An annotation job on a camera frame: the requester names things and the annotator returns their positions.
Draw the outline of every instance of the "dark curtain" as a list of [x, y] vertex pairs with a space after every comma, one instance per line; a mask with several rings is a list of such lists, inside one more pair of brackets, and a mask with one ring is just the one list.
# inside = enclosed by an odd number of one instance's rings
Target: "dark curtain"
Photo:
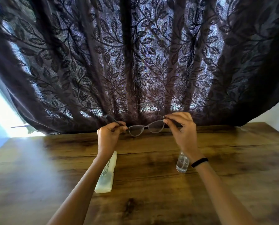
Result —
[[0, 0], [0, 79], [47, 134], [187, 111], [240, 126], [279, 102], [279, 0]]

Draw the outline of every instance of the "person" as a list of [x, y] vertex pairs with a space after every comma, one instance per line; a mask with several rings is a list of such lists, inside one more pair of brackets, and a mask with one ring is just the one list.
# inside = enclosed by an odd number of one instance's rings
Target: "person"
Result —
[[[187, 112], [177, 112], [165, 116], [166, 123], [184, 154], [194, 162], [204, 155], [197, 147], [196, 125]], [[176, 122], [182, 125], [179, 130]], [[108, 160], [111, 158], [120, 133], [126, 131], [126, 123], [120, 121], [110, 123], [98, 129], [98, 154], [93, 163], [63, 202], [48, 225], [82, 225], [91, 201], [95, 186]], [[204, 183], [213, 206], [223, 225], [254, 225], [257, 224], [250, 212], [234, 196], [230, 189], [217, 176], [206, 161], [195, 167]]]

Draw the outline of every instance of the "eyeglasses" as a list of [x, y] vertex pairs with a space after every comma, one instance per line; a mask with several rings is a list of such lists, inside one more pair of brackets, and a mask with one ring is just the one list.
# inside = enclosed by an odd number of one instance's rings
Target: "eyeglasses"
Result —
[[[141, 103], [140, 107], [145, 107], [148, 104], [154, 104], [155, 106], [157, 106], [157, 108], [159, 108], [159, 106], [154, 103], [154, 102], [146, 102], [146, 103]], [[122, 126], [121, 123], [117, 122], [114, 117], [112, 117], [111, 115], [105, 115], [104, 117], [111, 117], [116, 123], [118, 123], [120, 126]], [[132, 125], [128, 128], [129, 133], [131, 136], [139, 136], [141, 135], [141, 133], [144, 131], [145, 128], [148, 128], [150, 132], [152, 133], [159, 133], [163, 130], [164, 128], [164, 121], [163, 120], [158, 120], [158, 121], [153, 121], [152, 123], [150, 123], [149, 125]]]

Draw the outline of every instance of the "black wristband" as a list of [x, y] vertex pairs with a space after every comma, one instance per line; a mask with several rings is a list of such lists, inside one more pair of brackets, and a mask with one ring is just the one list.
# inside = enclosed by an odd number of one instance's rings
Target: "black wristband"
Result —
[[196, 162], [192, 163], [192, 168], [198, 166], [199, 164], [203, 163], [203, 162], [207, 162], [208, 159], [207, 158], [202, 158], [202, 159], [199, 159], [197, 160]]

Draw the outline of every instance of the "hand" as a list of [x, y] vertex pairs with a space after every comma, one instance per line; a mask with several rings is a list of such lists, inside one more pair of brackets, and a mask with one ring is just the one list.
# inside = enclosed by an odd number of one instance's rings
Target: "hand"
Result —
[[[165, 116], [164, 123], [166, 123], [175, 138], [176, 143], [180, 146], [183, 153], [190, 159], [190, 162], [196, 162], [203, 158], [203, 154], [197, 147], [197, 129], [190, 113], [176, 112]], [[182, 125], [179, 130], [171, 120]]]
[[113, 155], [120, 133], [128, 129], [125, 122], [118, 122], [124, 126], [119, 126], [118, 123], [113, 122], [97, 130], [98, 155], [105, 156], [108, 159]]

